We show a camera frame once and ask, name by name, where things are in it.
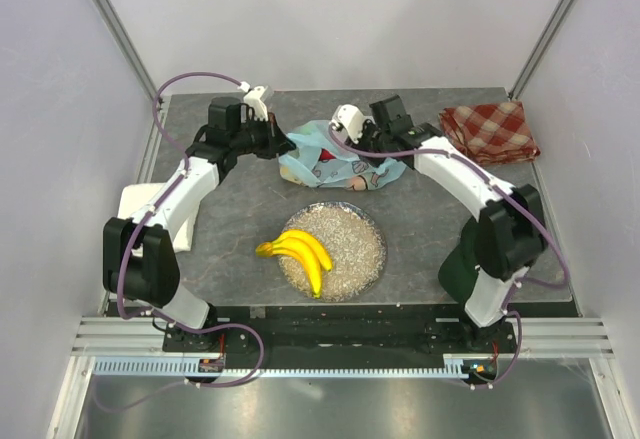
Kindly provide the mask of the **light blue plastic bag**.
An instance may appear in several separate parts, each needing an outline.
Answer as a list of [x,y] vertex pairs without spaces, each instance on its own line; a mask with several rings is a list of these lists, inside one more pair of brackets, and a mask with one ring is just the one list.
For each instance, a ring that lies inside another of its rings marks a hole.
[[[395,159],[371,165],[356,154],[338,147],[330,138],[328,120],[312,120],[287,134],[297,148],[278,158],[281,177],[309,188],[340,188],[373,191],[399,179],[407,166]],[[320,162],[322,149],[334,160]]]

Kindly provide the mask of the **yellow fake banana bunch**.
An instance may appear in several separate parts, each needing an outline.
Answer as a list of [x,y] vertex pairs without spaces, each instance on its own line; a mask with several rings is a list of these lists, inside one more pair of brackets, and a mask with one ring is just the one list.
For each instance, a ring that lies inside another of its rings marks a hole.
[[304,269],[314,298],[323,291],[323,274],[333,270],[333,261],[325,246],[310,233],[289,229],[270,242],[256,247],[259,257],[286,256],[295,259]]

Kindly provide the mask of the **red fake dragon fruit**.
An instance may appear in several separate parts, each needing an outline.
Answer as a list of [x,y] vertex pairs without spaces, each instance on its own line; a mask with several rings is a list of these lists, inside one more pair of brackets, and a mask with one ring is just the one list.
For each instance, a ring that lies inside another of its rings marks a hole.
[[320,162],[327,162],[327,161],[334,160],[334,159],[335,159],[335,156],[331,152],[329,152],[326,149],[322,149],[321,150],[321,153],[320,153],[320,156],[319,156],[319,161]]

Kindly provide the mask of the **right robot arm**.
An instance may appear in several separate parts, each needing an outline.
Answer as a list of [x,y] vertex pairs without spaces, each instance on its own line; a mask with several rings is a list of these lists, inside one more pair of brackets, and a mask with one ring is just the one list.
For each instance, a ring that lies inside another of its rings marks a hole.
[[442,263],[438,280],[460,304],[469,321],[458,327],[467,351],[483,351],[494,340],[493,325],[506,315],[507,297],[524,278],[548,242],[540,232],[544,212],[537,189],[516,187],[462,155],[432,124],[415,124],[402,99],[391,96],[370,106],[341,105],[332,127],[345,143],[375,165],[398,159],[434,180],[470,213],[454,250]]

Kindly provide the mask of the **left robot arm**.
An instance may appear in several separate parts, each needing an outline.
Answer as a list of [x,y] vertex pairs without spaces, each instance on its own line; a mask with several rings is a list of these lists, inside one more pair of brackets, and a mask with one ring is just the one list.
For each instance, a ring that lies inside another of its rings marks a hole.
[[114,217],[105,224],[104,289],[118,302],[137,301],[144,306],[143,314],[166,319],[167,337],[190,350],[211,351],[221,335],[216,309],[182,285],[173,241],[239,157],[253,154],[271,160],[295,148],[261,102],[213,98],[206,124],[171,178],[130,217]]

